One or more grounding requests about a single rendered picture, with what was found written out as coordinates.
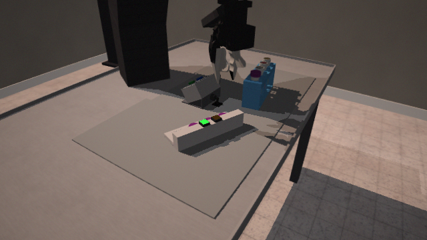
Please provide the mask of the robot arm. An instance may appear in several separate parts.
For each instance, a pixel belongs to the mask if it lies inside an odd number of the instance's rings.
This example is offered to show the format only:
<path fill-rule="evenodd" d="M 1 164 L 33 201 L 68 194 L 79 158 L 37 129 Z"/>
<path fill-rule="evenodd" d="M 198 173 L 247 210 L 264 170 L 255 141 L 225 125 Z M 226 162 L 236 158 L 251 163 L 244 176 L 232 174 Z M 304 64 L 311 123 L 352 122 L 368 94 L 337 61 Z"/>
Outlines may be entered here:
<path fill-rule="evenodd" d="M 203 28 L 213 28 L 216 26 L 216 23 L 218 23 L 220 19 L 223 19 L 223 17 L 225 17 L 224 5 L 220 5 L 217 9 L 212 11 L 210 14 L 208 14 L 201 20 L 202 26 Z"/>

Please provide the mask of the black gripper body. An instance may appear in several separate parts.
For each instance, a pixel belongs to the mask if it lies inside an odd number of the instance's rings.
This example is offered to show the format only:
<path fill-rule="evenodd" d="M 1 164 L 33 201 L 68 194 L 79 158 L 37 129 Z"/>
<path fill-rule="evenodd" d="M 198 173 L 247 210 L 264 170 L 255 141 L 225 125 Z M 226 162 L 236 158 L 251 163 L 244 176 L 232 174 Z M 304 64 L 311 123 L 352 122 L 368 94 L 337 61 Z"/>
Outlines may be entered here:
<path fill-rule="evenodd" d="M 218 0 L 218 4 L 224 5 L 225 12 L 225 17 L 213 28 L 220 46 L 230 51 L 254 47 L 256 26 L 247 24 L 248 7 L 252 7 L 252 1 Z"/>

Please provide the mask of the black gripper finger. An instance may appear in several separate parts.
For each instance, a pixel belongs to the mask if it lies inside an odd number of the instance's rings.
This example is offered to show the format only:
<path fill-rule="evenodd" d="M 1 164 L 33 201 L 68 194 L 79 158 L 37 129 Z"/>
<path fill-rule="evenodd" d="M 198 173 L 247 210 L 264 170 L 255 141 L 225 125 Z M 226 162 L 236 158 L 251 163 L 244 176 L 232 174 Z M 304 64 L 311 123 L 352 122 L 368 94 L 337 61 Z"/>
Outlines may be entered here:
<path fill-rule="evenodd" d="M 230 65 L 226 61 L 226 49 L 220 48 L 220 44 L 216 40 L 216 34 L 211 35 L 209 42 L 209 56 L 216 81 L 220 84 L 220 71 L 228 72 L 230 70 Z"/>
<path fill-rule="evenodd" d="M 234 80 L 237 72 L 237 68 L 244 68 L 246 66 L 245 60 L 241 57 L 240 51 L 230 51 L 228 50 L 228 53 L 230 54 L 230 75 L 232 77 L 232 80 Z"/>

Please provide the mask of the grey flat mat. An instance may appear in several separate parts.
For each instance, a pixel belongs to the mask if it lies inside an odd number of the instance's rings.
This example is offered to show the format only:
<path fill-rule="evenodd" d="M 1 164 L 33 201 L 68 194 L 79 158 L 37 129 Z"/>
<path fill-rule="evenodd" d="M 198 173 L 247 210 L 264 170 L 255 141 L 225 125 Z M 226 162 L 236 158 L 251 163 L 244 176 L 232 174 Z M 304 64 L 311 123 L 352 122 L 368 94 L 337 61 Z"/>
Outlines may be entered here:
<path fill-rule="evenodd" d="M 76 136 L 72 141 L 194 209 L 215 218 L 254 166 L 315 77 L 275 69 L 274 83 L 259 111 L 242 107 L 245 78 L 257 65 L 220 71 L 223 103 L 200 109 L 182 103 L 181 91 L 198 77 L 214 73 L 212 64 L 150 100 L 144 99 Z M 243 126 L 187 149 L 177 149 L 164 133 L 239 109 Z"/>

